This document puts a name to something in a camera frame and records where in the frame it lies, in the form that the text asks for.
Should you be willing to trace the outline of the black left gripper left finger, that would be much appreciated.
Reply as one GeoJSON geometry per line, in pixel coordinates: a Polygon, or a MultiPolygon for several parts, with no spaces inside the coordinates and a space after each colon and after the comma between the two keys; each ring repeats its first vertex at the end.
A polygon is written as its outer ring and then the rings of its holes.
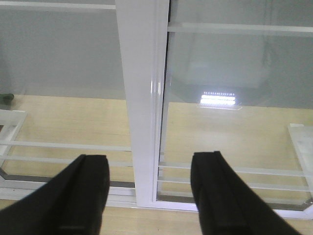
{"type": "Polygon", "coordinates": [[[105,155],[81,155],[0,211],[2,235],[98,235],[110,187],[105,155]]]}

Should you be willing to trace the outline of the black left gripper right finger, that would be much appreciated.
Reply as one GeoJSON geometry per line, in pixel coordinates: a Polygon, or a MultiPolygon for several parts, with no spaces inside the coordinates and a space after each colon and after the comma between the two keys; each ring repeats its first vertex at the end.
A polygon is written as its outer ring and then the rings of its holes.
{"type": "Polygon", "coordinates": [[[190,171],[204,235],[297,235],[230,167],[219,151],[196,152],[190,171]]]}

